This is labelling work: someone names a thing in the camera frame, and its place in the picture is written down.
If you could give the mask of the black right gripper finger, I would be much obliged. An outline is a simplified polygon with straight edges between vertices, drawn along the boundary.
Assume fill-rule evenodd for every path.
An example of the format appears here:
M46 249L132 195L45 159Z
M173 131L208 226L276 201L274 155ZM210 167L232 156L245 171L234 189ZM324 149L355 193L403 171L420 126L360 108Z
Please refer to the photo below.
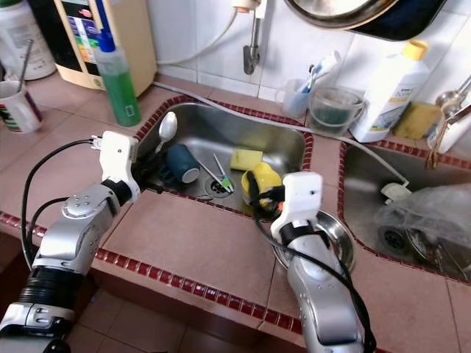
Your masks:
M256 218L265 218L266 209L261 205L261 188L253 172L246 172L248 182L249 205Z

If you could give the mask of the yellow plastic bowl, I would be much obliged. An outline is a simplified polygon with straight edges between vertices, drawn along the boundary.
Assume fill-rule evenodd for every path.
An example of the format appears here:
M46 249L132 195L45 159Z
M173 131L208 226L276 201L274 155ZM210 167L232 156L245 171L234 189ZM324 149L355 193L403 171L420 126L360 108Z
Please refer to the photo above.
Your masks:
M243 188L243 199L246 205L250 203L250 194L249 194L249 179L248 174L252 172L255 175L255 179L258 185L259 193L268 192L270 189L275 188L275 186L282 186L282 177L277 174L276 171L272 168L271 165L265 162L261 162L253 169L245 171L240 179L242 188Z

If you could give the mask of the blue plastic mug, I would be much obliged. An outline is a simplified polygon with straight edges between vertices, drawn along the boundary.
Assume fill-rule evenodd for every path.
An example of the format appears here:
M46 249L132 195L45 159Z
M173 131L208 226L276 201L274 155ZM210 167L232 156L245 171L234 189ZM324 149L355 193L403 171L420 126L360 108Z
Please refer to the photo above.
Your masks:
M167 148L169 179L178 184L191 184L201 174L199 163L184 144L175 143Z

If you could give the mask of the stainless steel bowl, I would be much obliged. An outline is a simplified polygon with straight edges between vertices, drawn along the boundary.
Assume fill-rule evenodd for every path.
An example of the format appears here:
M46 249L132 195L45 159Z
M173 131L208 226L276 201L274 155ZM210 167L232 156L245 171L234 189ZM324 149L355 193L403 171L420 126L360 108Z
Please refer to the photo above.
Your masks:
M334 215L323 210L319 210L313 225L316 231L289 231L285 226L285 228L280 229L279 235L275 238L279 239L280 244L288 246L300 236L307 235L307 233L316 233L321 239L327 241L327 248L332 250L334 255L339 258L339 261L346 266L346 269L353 271L356 258L350 230Z

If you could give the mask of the yellow dish sponge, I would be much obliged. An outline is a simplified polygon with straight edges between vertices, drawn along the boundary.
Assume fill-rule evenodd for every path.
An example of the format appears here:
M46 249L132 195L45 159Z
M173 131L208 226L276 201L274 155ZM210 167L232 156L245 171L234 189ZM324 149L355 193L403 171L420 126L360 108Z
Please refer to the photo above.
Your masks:
M231 156L231 168L239 171L251 171L263 162L263 152L256 150L235 149Z

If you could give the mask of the thin white plastic stick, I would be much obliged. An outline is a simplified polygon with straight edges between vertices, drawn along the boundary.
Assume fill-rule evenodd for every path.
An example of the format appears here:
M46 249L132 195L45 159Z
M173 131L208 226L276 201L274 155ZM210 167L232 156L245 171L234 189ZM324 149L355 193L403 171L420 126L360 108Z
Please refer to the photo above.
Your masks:
M218 182L221 186L225 186L225 183L222 181L221 178L219 178L218 175L215 175L214 172L210 171L209 167L206 167L206 164L203 164L203 162L199 159L197 159L197 162L199 164L199 167L203 169L203 171L206 171L212 179L214 179L215 182Z

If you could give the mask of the stainless steel sink basin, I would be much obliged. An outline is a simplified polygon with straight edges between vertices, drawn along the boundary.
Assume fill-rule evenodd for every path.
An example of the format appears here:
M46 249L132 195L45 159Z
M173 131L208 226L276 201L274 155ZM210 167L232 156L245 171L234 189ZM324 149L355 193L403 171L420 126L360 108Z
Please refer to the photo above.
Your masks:
M309 171L313 154L313 135L300 131L297 122L280 115L266 114L244 107L234 107L233 113L224 109L199 103L189 96L176 96L165 101L135 134L139 142L160 141L159 124L168 112L175 112L178 129L167 143L184 144L196 159L199 159L221 178L214 154L218 155L233 184L229 193L201 169L197 181L178 184L165 178L164 182L150 178L156 184L156 192L167 191L174 196L185 197L212 204L236 214L249 216L250 208L243 199L240 185L242 171L231 168L233 150L256 150L263 152L263 161L272 166L279 175Z
M397 143L381 141L369 146L409 182L410 191L433 186L471 184L471 161L445 156L437 168L426 168L428 152ZM471 249L448 243L428 244L394 229L381 228L374 221L386 205L380 189L401 181L374 157L356 147L342 154L340 171L340 218L354 238L384 259L471 283Z

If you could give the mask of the green soap bottle blue cap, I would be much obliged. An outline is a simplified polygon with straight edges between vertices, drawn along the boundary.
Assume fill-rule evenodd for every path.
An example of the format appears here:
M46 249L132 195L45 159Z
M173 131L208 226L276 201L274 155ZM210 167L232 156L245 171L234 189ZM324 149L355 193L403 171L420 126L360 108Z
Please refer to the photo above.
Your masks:
M118 49L107 27L100 29L98 44L96 64L115 121L121 126L135 126L141 122L141 112L124 51Z

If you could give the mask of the beige water ioniser appliance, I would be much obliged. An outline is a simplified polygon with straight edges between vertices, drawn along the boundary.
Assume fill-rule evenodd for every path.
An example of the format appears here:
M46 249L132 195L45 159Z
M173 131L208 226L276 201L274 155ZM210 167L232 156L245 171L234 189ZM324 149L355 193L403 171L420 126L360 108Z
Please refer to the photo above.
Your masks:
M135 92L141 96L156 77L155 41L145 0L27 0L68 83L104 90L94 55L97 32L107 24L124 50Z

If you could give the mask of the white printed mug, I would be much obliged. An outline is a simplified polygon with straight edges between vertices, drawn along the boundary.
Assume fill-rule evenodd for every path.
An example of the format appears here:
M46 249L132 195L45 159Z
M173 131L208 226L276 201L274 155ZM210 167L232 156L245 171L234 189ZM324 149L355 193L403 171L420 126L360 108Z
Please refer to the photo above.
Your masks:
M21 81L0 81L0 114L11 132L26 134L40 129L41 114Z

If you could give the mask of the blue white toothbrush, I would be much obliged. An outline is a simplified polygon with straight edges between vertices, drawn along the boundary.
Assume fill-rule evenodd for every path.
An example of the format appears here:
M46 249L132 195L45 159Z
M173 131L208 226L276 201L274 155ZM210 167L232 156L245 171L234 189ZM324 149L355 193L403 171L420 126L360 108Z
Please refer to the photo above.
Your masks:
M328 54L326 57L322 58L322 60L313 64L313 66L309 68L308 77L303 81L300 92L308 93L313 90L316 81L329 74L330 71L339 64L340 59L339 51L333 51L332 54Z

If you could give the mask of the thin metal stirring spoon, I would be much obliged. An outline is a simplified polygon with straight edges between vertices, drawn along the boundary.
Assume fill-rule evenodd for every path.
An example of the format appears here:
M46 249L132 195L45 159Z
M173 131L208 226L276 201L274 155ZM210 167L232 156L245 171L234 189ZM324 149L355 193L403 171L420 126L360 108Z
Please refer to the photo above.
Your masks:
M21 92L23 90L24 82L26 81L26 70L28 68L28 62L30 60L30 54L31 54L34 43L35 43L34 38L30 38L30 40L27 41L26 51L24 51L24 58L21 61L21 70L19 71L18 88L17 88L18 92Z

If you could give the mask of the clear plastic bag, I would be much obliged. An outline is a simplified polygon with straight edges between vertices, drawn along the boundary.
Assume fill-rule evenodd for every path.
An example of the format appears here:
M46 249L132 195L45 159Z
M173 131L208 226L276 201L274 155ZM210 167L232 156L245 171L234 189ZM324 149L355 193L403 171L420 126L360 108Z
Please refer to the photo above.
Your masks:
M471 255L471 184L433 186L379 208L372 219L393 255L414 261L437 244Z

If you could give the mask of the white detergent bottle yellow cap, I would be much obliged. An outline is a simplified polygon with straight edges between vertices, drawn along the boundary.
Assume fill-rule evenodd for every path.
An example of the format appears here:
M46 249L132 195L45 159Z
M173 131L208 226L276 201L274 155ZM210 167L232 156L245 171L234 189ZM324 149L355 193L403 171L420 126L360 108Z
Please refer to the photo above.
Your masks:
M372 143L387 137L431 74L423 61L427 51L425 41L408 40L400 53L383 58L364 91L366 107L349 127L354 139Z

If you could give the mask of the white plastic jar green lid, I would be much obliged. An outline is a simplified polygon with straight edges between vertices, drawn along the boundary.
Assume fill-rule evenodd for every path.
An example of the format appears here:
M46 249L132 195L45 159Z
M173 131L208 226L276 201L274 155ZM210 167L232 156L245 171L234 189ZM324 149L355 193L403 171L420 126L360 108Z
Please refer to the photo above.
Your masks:
M35 43L26 70L26 81L53 74L56 63L27 0L0 0L0 60L6 71L4 77L19 77L30 38L34 38Z

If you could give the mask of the yellow scouring pad block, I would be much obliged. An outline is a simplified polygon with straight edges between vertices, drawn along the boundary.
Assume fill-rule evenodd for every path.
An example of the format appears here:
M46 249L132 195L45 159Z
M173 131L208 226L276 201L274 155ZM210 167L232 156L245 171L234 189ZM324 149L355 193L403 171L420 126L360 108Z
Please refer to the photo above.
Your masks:
M441 110L437 105L414 101L408 105L403 117L394 125L392 135L407 139L424 138L440 115Z

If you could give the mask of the hanging steel wok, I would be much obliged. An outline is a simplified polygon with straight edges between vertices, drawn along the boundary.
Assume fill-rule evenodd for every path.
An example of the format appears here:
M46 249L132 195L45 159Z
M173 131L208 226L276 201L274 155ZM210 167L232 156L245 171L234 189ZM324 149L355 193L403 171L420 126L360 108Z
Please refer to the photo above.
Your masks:
M447 0L285 0L306 23L387 41L405 41L425 31Z

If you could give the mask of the steel wall tap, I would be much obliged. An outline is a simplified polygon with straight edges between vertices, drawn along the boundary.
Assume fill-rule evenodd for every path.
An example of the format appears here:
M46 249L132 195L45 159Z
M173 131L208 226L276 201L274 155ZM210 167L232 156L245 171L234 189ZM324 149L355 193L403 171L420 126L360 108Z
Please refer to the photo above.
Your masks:
M250 41L243 47L243 71L246 75L255 73L255 69L261 60L260 40L263 26L263 18L266 16L268 0L233 0L233 6L240 13L252 13L252 29Z

